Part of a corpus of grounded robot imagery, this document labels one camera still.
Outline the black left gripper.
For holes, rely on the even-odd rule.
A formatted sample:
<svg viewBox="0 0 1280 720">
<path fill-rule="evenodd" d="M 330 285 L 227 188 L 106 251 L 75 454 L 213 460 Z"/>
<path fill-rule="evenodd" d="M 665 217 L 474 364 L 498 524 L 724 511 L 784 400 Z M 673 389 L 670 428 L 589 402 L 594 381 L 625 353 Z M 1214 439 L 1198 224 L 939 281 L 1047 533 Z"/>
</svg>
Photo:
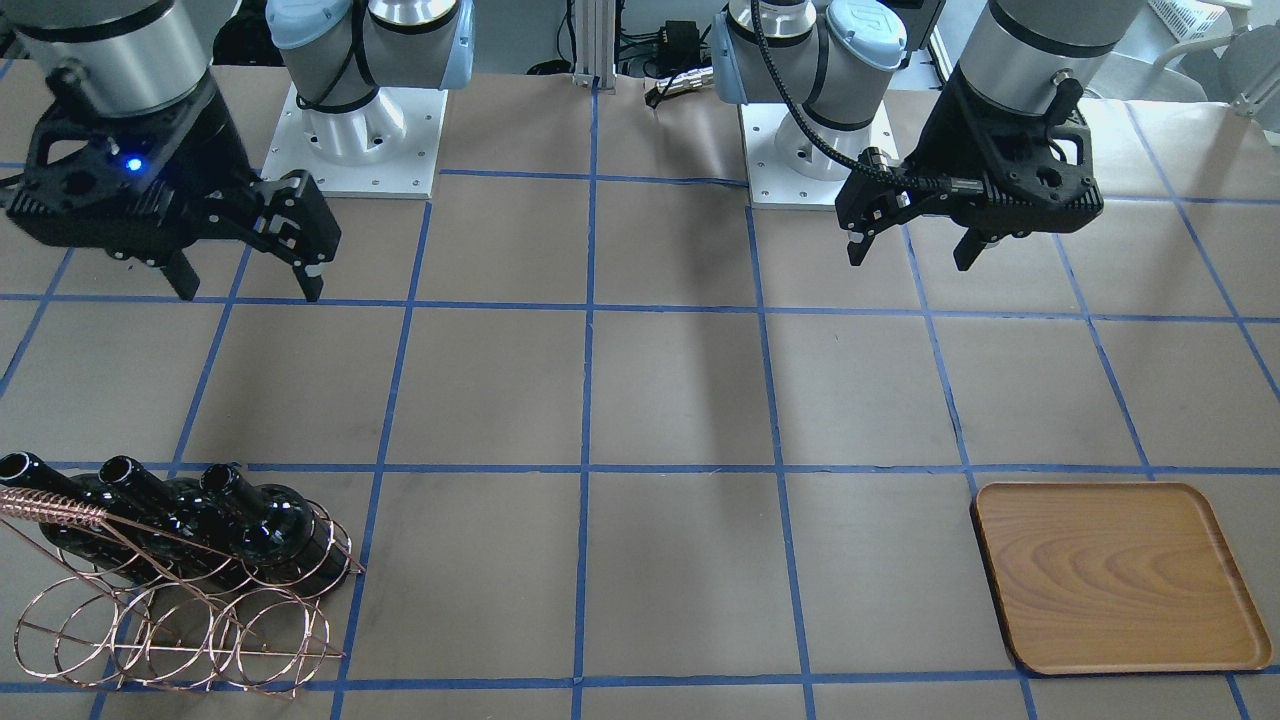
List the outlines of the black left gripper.
<svg viewBox="0 0 1280 720">
<path fill-rule="evenodd" d="M 858 160 L 890 179 L 854 170 L 836 196 L 850 265 L 863 264 L 883 231 L 909 222 L 913 202 L 968 228 L 954 249 L 960 272 L 969 272 L 1001 236 L 1075 232 L 1093 222 L 1105 200 L 1094 177 L 1091 131 L 1078 110 L 1083 94 L 1080 82 L 1068 77 L 1050 86 L 1047 110 L 1024 115 L 983 97 L 955 70 L 905 160 L 906 176 L 946 176 L 950 184 L 909 190 L 887 152 L 864 149 Z"/>
</svg>

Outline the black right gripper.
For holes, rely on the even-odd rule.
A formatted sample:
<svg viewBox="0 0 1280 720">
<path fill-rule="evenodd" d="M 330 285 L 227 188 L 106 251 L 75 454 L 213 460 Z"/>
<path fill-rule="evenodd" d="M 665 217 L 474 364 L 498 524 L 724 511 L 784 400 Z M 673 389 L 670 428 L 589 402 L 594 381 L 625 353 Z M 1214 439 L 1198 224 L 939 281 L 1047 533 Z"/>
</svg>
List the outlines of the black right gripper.
<svg viewBox="0 0 1280 720">
<path fill-rule="evenodd" d="M 305 299 L 320 300 L 339 223 L 310 172 L 259 182 L 211 74 L 132 117 L 95 110 L 84 70 L 54 70 L 47 85 L 54 102 L 5 193 L 6 217 L 27 234 L 163 263 L 183 301 L 201 284 L 183 250 L 201 238 L 238 240 L 284 261 Z"/>
</svg>

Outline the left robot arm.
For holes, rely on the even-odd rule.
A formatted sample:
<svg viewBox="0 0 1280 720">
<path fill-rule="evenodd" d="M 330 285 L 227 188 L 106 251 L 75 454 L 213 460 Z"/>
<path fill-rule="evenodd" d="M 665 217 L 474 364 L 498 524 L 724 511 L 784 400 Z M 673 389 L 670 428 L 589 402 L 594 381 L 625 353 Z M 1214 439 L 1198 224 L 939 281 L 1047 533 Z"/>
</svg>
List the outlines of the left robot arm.
<svg viewBox="0 0 1280 720">
<path fill-rule="evenodd" d="M 724 102 L 778 102 L 781 149 L 806 176 L 840 181 L 838 224 L 863 264 L 876 238 L 918 217 L 964 228 L 959 270 L 1007 237 L 1071 233 L 1105 199 L 1079 104 L 1139 1 L 988 1 L 925 119 L 895 161 L 870 126 L 929 28 L 925 1 L 730 1 L 710 24 Z"/>
</svg>

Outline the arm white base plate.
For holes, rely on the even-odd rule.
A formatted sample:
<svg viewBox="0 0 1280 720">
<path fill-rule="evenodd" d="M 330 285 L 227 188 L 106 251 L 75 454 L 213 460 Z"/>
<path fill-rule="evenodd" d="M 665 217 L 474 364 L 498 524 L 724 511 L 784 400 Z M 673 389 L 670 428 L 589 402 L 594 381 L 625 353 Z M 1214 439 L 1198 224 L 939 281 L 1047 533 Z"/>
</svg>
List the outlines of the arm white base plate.
<svg viewBox="0 0 1280 720">
<path fill-rule="evenodd" d="M 850 169 L 815 147 L 783 104 L 740 105 L 739 115 L 753 208 L 804 211 L 835 208 Z M 860 129 L 836 131 L 817 123 L 812 128 L 849 158 L 868 147 L 879 149 L 893 161 L 901 158 L 884 104 L 876 109 L 870 124 Z"/>
<path fill-rule="evenodd" d="M 298 108 L 291 86 L 261 176 L 306 169 L 329 199 L 429 200 L 448 99 L 442 90 L 381 88 L 364 108 L 326 114 Z"/>
</svg>

